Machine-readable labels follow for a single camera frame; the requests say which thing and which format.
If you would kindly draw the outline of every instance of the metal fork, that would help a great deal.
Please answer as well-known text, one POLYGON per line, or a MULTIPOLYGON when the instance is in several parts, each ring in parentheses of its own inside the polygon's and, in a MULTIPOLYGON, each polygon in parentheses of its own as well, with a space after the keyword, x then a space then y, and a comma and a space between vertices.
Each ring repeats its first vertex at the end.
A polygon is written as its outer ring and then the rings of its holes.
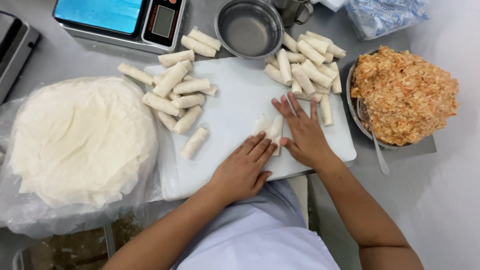
POLYGON ((370 116, 368 115, 367 108, 365 107, 365 104, 363 103, 362 98, 357 99, 357 115, 358 115, 358 118, 360 118, 360 120, 365 121, 370 127, 370 131, 373 137, 373 142, 375 143, 375 150, 377 150, 377 158, 378 158, 378 164, 380 165, 380 171, 383 174, 389 174, 390 169, 388 168, 387 163, 385 162, 384 156, 380 151, 380 146, 378 146, 377 137, 375 136, 375 133, 373 133, 373 128, 372 128, 372 125, 370 124, 370 116))

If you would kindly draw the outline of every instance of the metal bowl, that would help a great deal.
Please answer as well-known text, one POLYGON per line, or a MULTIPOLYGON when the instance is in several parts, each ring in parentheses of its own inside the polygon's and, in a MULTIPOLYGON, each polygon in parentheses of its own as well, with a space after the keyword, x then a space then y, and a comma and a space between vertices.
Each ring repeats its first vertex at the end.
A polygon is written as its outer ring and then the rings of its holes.
MULTIPOLYGON (((366 52, 365 54, 374 54, 376 52, 378 52, 379 50, 378 49, 374 49, 374 50, 370 50, 368 52, 366 52)), ((353 117, 353 121, 355 122, 355 124, 357 124, 357 126, 359 127, 359 129, 368 137, 370 138, 370 140, 373 140, 373 137, 372 137, 372 134, 369 130, 367 130, 360 122, 360 119, 358 118, 358 115, 357 115, 357 99, 356 98, 352 98, 351 95, 350 95, 350 88, 351 88, 351 83, 352 83, 352 80, 353 80, 353 72, 355 71, 355 69, 357 68, 357 65, 359 63, 359 60, 357 59, 352 67, 350 68, 350 71, 348 73, 348 78, 347 78, 347 87, 346 87, 346 90, 347 90, 347 103, 348 103, 348 108, 350 109, 350 113, 352 114, 352 117, 353 117)), ((378 141, 378 144, 384 148, 387 148, 387 149, 399 149, 400 147, 405 147, 405 146, 409 146, 411 144, 404 144, 402 146, 398 146, 398 145, 394 145, 394 144, 389 144, 387 142, 384 142, 382 141, 381 139, 379 139, 377 137, 377 141, 378 141)))
POLYGON ((283 41, 280 14, 262 0, 231 0, 215 16, 216 36, 238 57, 263 59, 276 53, 283 41))

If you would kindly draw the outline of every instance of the stainless steel mug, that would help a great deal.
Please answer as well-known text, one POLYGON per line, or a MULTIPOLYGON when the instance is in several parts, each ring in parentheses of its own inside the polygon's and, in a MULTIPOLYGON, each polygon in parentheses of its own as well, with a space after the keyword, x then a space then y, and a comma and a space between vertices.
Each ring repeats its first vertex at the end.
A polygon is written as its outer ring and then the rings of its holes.
POLYGON ((310 0, 270 0, 269 1, 280 13, 284 27, 294 24, 302 25, 310 20, 313 14, 313 5, 310 0), (307 18, 300 21, 299 17, 303 9, 308 11, 307 18))

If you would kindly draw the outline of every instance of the white uniform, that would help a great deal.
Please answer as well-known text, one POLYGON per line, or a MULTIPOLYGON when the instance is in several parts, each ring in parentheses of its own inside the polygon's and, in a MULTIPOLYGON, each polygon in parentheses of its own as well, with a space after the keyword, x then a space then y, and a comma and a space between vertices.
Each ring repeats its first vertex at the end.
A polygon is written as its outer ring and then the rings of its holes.
POLYGON ((203 228, 173 270, 339 270, 315 232, 306 229, 286 180, 265 184, 259 194, 229 205, 203 228))

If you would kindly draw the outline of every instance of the digital scale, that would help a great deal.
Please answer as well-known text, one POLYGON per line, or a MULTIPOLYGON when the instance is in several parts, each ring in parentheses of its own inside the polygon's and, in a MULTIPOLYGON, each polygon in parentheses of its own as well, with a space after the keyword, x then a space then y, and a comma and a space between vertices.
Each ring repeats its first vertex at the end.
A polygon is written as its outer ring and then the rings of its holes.
POLYGON ((39 33, 16 16, 0 11, 0 104, 17 79, 39 33))
POLYGON ((188 0, 58 0, 53 17, 72 36, 158 54, 176 50, 188 0))

